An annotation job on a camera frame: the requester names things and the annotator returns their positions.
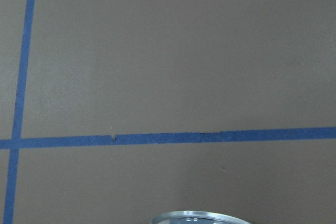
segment metal object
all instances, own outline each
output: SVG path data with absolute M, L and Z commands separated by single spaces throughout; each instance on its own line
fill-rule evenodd
M 152 219 L 150 224 L 251 224 L 229 215 L 203 211 L 166 212 Z

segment gray floor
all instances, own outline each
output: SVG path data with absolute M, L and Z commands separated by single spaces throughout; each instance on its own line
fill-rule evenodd
M 0 139 L 24 9 L 0 0 Z M 334 13 L 336 0 L 36 0 L 22 137 L 335 126 Z M 185 209 L 334 223 L 335 151 L 334 140 L 21 150 L 14 223 L 141 224 Z

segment blue tape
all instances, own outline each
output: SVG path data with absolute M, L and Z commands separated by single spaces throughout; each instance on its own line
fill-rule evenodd
M 33 24 L 33 15 L 34 15 L 34 3 L 35 0 L 27 0 L 26 3 L 26 13 L 22 34 L 19 72 L 16 87 L 12 139 L 10 141 L 7 141 L 8 143 L 11 143 L 13 145 L 16 142 L 19 142 L 21 138 L 27 71 L 28 71 L 30 37 L 32 34 L 31 26 Z M 13 223 L 18 159 L 19 159 L 19 150 L 17 148 L 12 148 L 10 150 L 9 162 L 8 162 L 7 188 L 6 188 L 3 224 Z
M 115 138 L 112 138 L 110 135 L 24 138 L 21 140 L 0 141 L 0 150 L 12 148 L 22 149 L 130 144 L 285 141 L 328 138 L 336 138 L 336 127 L 222 131 L 217 133 L 128 134 L 117 135 Z
M 27 0 L 27 4 L 26 4 L 26 14 L 25 14 L 25 21 L 24 21 L 24 28 L 23 28 L 23 35 L 22 35 L 19 73 L 18 73 L 17 88 L 16 88 L 12 139 L 20 139 L 21 137 L 23 110 L 24 110 L 25 92 L 26 92 L 27 70 L 28 70 L 29 48 L 30 48 L 30 36 L 32 34 L 31 26 L 33 24 L 33 14 L 34 14 L 34 2 L 35 0 Z
M 19 150 L 12 149 L 9 154 L 7 188 L 4 209 L 4 224 L 13 223 L 14 201 Z

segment silver rim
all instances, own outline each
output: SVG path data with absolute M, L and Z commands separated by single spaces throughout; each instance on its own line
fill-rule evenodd
M 152 219 L 150 224 L 158 224 L 163 220 L 167 219 L 175 219 L 175 218 L 204 218 L 210 219 L 214 221 L 223 221 L 228 224 L 251 224 L 250 222 L 238 219 L 236 217 L 232 217 L 229 215 L 217 214 L 215 212 L 203 212 L 203 211 L 176 211 L 176 212 L 166 212 L 159 216 L 156 216 Z

